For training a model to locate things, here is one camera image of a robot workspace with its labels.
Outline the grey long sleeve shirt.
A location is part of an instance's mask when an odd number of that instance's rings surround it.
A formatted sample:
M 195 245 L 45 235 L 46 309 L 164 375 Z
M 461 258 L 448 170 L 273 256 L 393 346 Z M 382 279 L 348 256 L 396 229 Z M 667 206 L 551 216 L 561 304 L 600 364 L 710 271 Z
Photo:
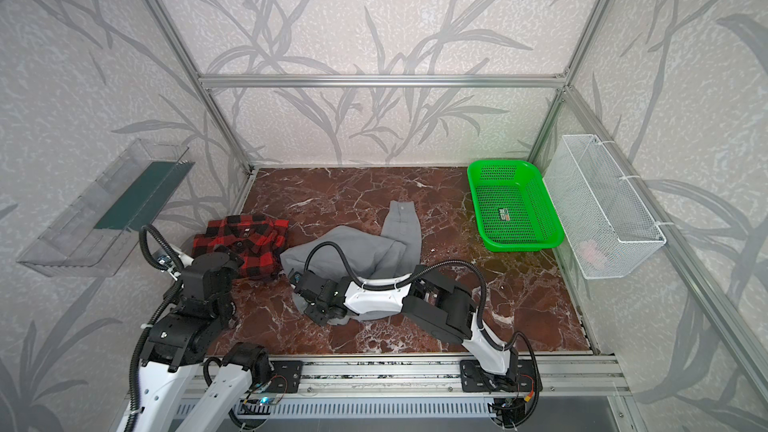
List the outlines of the grey long sleeve shirt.
M 381 233 L 372 235 L 348 226 L 338 226 L 320 238 L 281 253 L 283 273 L 309 269 L 323 279 L 338 281 L 347 276 L 338 252 L 325 246 L 314 256 L 311 250 L 322 242 L 337 244 L 351 269 L 363 279 L 392 279 L 414 272 L 421 261 L 422 233 L 412 202 L 390 203 Z

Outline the green plastic basket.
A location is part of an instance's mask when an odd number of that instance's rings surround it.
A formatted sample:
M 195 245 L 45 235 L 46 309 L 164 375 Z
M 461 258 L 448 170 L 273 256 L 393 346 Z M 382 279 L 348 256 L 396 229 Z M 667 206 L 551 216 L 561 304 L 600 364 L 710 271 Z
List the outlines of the green plastic basket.
M 467 177 L 479 235 L 495 253 L 537 252 L 563 242 L 564 229 L 540 171 L 522 160 L 478 160 Z M 510 221 L 500 219 L 506 208 Z

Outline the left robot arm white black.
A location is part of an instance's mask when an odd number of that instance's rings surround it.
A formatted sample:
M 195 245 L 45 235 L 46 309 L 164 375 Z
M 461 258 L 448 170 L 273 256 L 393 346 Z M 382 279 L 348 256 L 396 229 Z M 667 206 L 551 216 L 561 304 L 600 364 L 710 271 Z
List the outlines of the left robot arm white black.
M 129 404 L 119 430 L 168 430 L 197 373 L 207 389 L 179 430 L 216 431 L 226 420 L 240 431 L 252 430 L 236 416 L 236 404 L 246 393 L 270 384 L 268 352 L 238 343 L 221 359 L 207 354 L 235 318 L 231 289 L 243 259 L 223 246 L 191 258 L 151 224 L 140 229 L 139 246 L 145 260 L 169 273 L 173 283 L 141 327 L 129 366 Z

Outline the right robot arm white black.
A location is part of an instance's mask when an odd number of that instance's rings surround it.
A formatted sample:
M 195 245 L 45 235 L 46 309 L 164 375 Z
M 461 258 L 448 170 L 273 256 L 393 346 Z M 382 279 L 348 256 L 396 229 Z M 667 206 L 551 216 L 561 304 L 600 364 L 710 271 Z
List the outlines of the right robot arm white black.
M 343 275 L 323 278 L 310 269 L 310 261 L 323 248 L 335 250 Z M 503 343 L 484 322 L 487 283 L 471 263 L 446 260 L 418 265 L 408 275 L 391 279 L 364 279 L 351 268 L 341 247 L 330 241 L 315 246 L 303 267 L 288 274 L 293 290 L 306 303 L 304 314 L 320 326 L 342 319 L 378 320 L 403 315 L 437 340 L 458 344 L 472 358 L 460 362 L 464 392 L 522 393 L 525 402 L 537 397 L 541 379 L 535 355 L 530 367 L 519 363 L 515 348 L 521 332 Z

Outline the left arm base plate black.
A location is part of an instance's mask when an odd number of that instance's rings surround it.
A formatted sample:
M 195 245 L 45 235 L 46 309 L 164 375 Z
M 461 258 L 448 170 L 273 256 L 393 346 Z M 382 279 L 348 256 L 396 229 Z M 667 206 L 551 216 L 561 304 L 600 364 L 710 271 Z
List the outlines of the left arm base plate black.
M 272 361 L 273 377 L 265 389 L 269 394 L 296 394 L 299 389 L 304 362 L 301 360 Z

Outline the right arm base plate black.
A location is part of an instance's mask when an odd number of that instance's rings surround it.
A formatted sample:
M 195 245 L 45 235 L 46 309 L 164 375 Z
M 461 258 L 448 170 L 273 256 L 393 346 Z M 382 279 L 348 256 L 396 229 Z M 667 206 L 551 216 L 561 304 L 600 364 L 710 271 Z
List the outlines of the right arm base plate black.
M 472 359 L 461 360 L 459 370 L 463 392 L 509 392 L 527 395 L 533 389 L 537 392 L 543 389 L 536 381 L 537 372 L 527 356 L 517 360 L 509 376 L 490 374 L 480 367 L 477 360 Z

